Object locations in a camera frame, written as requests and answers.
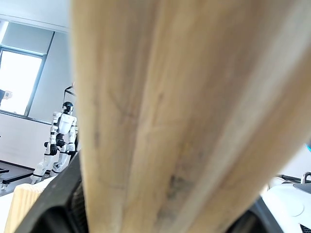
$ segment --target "ceiling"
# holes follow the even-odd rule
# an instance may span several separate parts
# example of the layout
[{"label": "ceiling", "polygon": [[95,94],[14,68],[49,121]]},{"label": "ceiling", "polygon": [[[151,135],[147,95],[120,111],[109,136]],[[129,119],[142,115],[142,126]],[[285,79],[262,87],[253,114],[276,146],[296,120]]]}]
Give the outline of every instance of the ceiling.
[{"label": "ceiling", "polygon": [[0,0],[0,19],[68,32],[69,7],[69,0]]}]

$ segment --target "window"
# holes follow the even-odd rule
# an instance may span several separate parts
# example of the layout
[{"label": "window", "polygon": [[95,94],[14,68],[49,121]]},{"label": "window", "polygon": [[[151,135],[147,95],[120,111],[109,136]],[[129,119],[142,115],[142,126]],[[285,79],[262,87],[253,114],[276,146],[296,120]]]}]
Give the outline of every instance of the window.
[{"label": "window", "polygon": [[0,53],[0,89],[13,93],[10,99],[1,101],[0,110],[27,115],[42,56],[5,48],[0,48]]}]

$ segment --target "robot leg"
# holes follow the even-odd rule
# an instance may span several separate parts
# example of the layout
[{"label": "robot leg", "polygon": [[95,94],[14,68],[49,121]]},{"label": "robot leg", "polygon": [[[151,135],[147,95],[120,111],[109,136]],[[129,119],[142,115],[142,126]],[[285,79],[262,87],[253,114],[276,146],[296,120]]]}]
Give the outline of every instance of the robot leg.
[{"label": "robot leg", "polygon": [[50,155],[50,144],[47,144],[47,148],[44,152],[43,160],[37,165],[34,170],[34,173],[30,177],[32,179],[31,184],[38,183],[42,180],[44,173],[48,169],[49,165],[51,164],[53,159],[53,155]]},{"label": "robot leg", "polygon": [[53,163],[53,168],[50,173],[50,176],[56,176],[62,170],[64,170],[68,166],[69,160],[70,155],[68,155],[68,152],[66,151],[66,144],[65,144],[59,152],[58,161]]}]

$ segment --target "wooden board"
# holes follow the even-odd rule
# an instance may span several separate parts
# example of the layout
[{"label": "wooden board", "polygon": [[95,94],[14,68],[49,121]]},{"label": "wooden board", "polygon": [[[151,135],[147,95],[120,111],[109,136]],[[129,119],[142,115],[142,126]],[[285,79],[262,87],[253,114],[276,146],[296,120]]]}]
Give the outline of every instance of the wooden board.
[{"label": "wooden board", "polygon": [[4,233],[14,233],[43,188],[28,183],[16,186]]},{"label": "wooden board", "polygon": [[307,0],[74,0],[91,233],[219,233],[311,136]]}]

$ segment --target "wall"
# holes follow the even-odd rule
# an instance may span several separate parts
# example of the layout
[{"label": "wall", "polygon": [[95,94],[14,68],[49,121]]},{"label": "wall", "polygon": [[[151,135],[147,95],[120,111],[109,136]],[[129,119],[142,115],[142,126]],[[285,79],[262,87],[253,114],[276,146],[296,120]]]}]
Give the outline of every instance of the wall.
[{"label": "wall", "polygon": [[306,171],[311,171],[311,152],[304,145],[279,174],[300,178]]},{"label": "wall", "polygon": [[71,85],[68,35],[55,33],[29,117],[51,122],[53,112],[62,110],[64,90]]},{"label": "wall", "polygon": [[0,114],[0,160],[35,168],[43,158],[50,127]]},{"label": "wall", "polygon": [[49,30],[9,23],[1,44],[46,54],[52,35]]},{"label": "wall", "polygon": [[0,0],[0,19],[68,32],[69,7],[69,0]]}]

